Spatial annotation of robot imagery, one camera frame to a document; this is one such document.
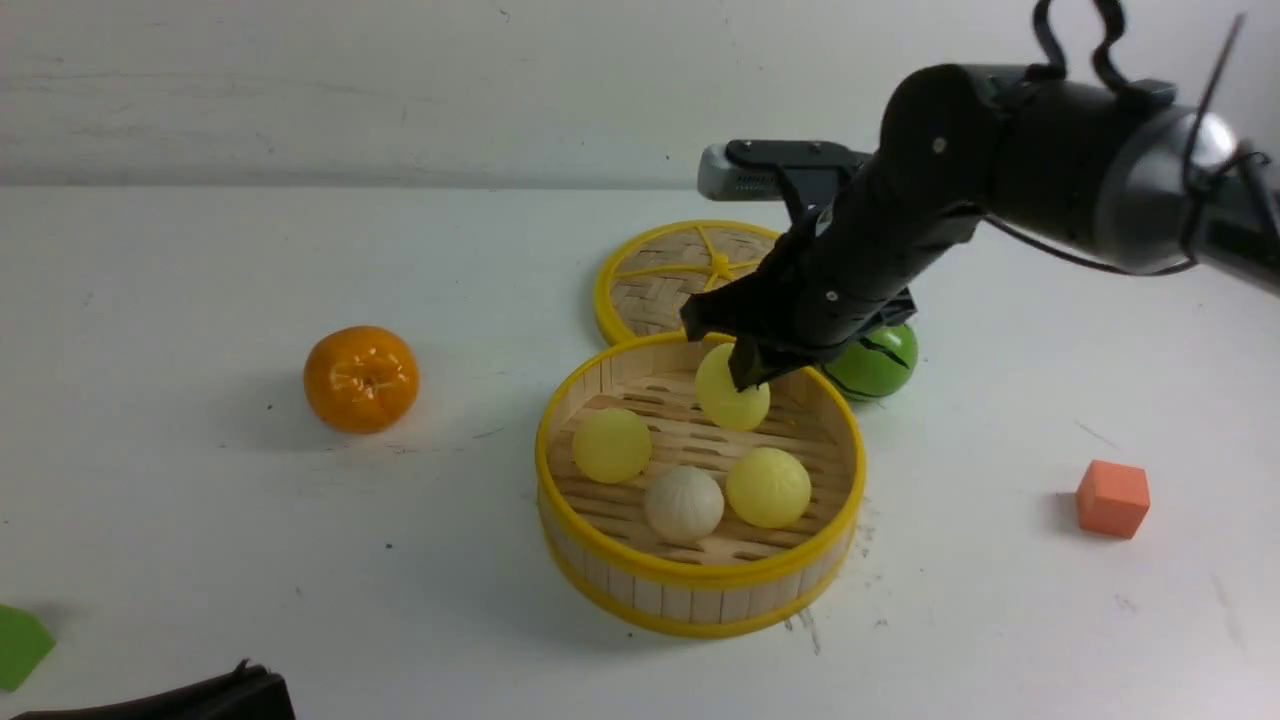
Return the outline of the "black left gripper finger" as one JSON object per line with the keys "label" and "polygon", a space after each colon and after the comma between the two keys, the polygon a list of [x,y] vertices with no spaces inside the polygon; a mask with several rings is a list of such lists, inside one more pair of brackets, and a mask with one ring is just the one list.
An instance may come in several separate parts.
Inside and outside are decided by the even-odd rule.
{"label": "black left gripper finger", "polygon": [[241,661],[232,671],[191,685],[115,705],[36,710],[18,719],[296,719],[285,678]]}

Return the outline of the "second robot arm right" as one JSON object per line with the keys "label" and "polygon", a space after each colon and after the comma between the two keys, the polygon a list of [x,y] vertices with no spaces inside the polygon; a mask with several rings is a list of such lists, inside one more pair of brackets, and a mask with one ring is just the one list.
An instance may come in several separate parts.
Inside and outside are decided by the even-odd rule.
{"label": "second robot arm right", "polygon": [[987,222],[1044,252],[1130,277],[1212,266],[1277,291],[1277,192],[1268,156],[1210,106],[1238,15],[1192,106],[1115,65],[1117,1],[1098,1],[1096,82],[1068,76],[1050,4],[1032,12],[1044,60],[938,64],[891,94],[874,151],[737,138],[708,147],[698,190],[718,202],[780,200],[790,217],[760,265],[678,311],[691,341],[736,340],[733,369],[772,378],[838,355],[915,305],[909,284]]}

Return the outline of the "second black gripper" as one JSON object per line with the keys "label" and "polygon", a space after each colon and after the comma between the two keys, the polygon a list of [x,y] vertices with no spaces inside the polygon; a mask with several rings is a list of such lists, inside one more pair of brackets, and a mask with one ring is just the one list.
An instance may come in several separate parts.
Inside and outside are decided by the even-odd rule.
{"label": "second black gripper", "polygon": [[736,338],[728,369],[737,391],[905,322],[915,310],[909,284],[972,238],[980,210],[934,167],[870,155],[828,204],[791,219],[754,272],[680,309],[689,342],[712,333]]}

